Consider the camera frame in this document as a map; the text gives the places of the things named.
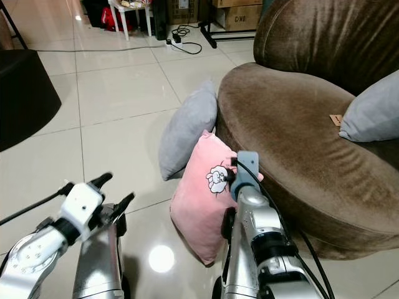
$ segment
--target tile floor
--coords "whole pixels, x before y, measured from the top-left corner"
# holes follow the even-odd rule
[[[3,1],[32,49],[163,44],[138,31],[127,42],[122,33],[90,27],[79,0]],[[103,189],[107,201],[136,192],[123,238],[133,298],[210,298],[221,271],[220,261],[202,266],[176,233],[168,210],[178,181],[162,181],[157,149],[165,125],[186,96],[207,78],[218,87],[229,70],[253,61],[253,41],[224,42],[212,49],[199,30],[185,41],[199,42],[202,53],[165,48],[40,53],[62,107],[34,136],[0,153],[0,218],[54,192],[64,179],[79,182],[105,171],[114,173]],[[43,218],[56,215],[61,202],[56,199],[0,227],[0,254]],[[175,254],[167,273],[156,273],[148,264],[149,252],[160,244]],[[41,298],[71,297],[78,254],[75,245],[59,260]],[[399,283],[394,284],[398,260],[399,250],[391,250],[351,262],[324,261],[324,266],[339,299],[394,299],[399,298]]]

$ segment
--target red bag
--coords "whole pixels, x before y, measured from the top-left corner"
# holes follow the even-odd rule
[[[118,11],[115,11],[115,13],[117,15],[117,22],[118,22],[119,30],[123,31],[122,19],[120,17],[120,13]],[[113,21],[111,9],[109,7],[105,7],[102,10],[101,24],[105,30],[115,31],[115,22]],[[127,26],[128,31],[131,31],[133,29],[133,26],[130,25],[129,20],[126,20],[126,26]]]

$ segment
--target cardboard box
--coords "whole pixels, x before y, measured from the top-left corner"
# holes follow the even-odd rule
[[[168,0],[168,18],[171,25],[197,22],[198,0]]]
[[[262,14],[262,5],[218,8],[216,21],[227,31],[253,30],[257,28]]]
[[[262,4],[262,0],[212,0],[214,7],[232,7]]]

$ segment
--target white floor tile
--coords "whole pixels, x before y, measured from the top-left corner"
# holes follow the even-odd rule
[[[252,51],[254,48],[254,40],[227,40],[224,42],[218,42],[218,48],[224,53]]]
[[[50,42],[33,42],[27,45],[32,50],[64,50],[73,51],[74,39],[54,40]]]
[[[64,185],[83,181],[79,129],[33,136],[0,153],[0,218],[40,201]],[[62,198],[54,199],[0,227],[0,252],[56,216]]]
[[[12,12],[12,18],[18,20],[69,19],[70,5],[67,0],[19,0]]]
[[[80,125],[76,74],[55,75],[50,76],[50,79],[62,105],[55,117],[36,135],[77,128]]]
[[[376,297],[376,299],[397,299],[399,297],[399,281],[388,290]]]
[[[39,52],[39,57],[49,76],[76,72],[74,53]]]
[[[157,64],[78,73],[82,125],[180,105]]]
[[[28,47],[34,50],[73,50],[74,40],[35,42],[28,44]],[[39,57],[49,76],[76,72],[75,53],[73,52],[39,52]]]
[[[25,14],[21,18],[12,14],[12,19],[27,44],[74,38],[71,17],[49,16],[36,19],[31,18],[28,12]]]
[[[83,14],[79,14],[79,16],[81,18],[80,21],[76,19],[73,20],[74,36],[77,40],[91,39],[94,37],[112,36],[115,34],[114,32],[106,31],[99,27],[92,27],[89,18],[87,16]]]
[[[171,110],[82,128],[86,179],[113,172],[113,179],[103,187],[107,202],[119,202],[134,192],[136,198],[128,208],[132,211],[172,197],[178,180],[162,180],[158,148],[173,113]]]
[[[122,248],[132,298],[210,299],[221,264],[206,268],[189,253],[170,219],[169,205],[166,201],[127,215]],[[149,263],[150,253],[160,245],[169,247],[174,255],[165,273],[154,271]],[[165,263],[164,256],[158,258]]]
[[[225,55],[161,62],[160,64],[181,102],[207,79],[213,81],[215,89],[218,91],[222,78],[235,68],[235,65]]]
[[[123,52],[76,53],[78,72],[153,63],[156,63],[156,60],[150,49],[137,49]]]
[[[245,52],[227,53],[226,55],[236,65],[246,64],[248,62],[255,62],[254,52],[252,50],[245,51]]]
[[[76,50],[120,50],[148,46],[143,34],[138,31],[130,33],[130,39],[125,40],[121,32],[104,32],[97,37],[75,36]]]
[[[358,260],[323,260],[322,265],[337,299],[371,299],[399,279],[397,263],[393,262],[398,259],[399,250],[396,249]],[[305,261],[321,281],[313,261]]]
[[[182,52],[179,49],[174,47],[160,47],[160,48],[152,48],[152,51],[159,62],[162,61],[170,61],[170,60],[178,60],[178,59],[189,59],[193,57],[204,57],[204,56],[212,56],[218,55],[222,52],[219,49],[213,49],[209,42],[203,37],[202,33],[199,29],[190,28],[190,33],[186,37],[182,37],[183,42],[195,42],[202,46],[202,51],[199,54],[191,55]],[[147,37],[147,41],[151,46],[164,45],[164,40],[157,40],[155,37]],[[197,52],[200,47],[193,44],[184,44],[183,49],[189,52]]]

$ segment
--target sofa seat cushion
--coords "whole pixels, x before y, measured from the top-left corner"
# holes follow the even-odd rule
[[[254,63],[219,89],[217,135],[233,151],[259,153],[264,187],[329,259],[399,247],[399,142],[341,138],[329,115],[353,99],[321,78]]]

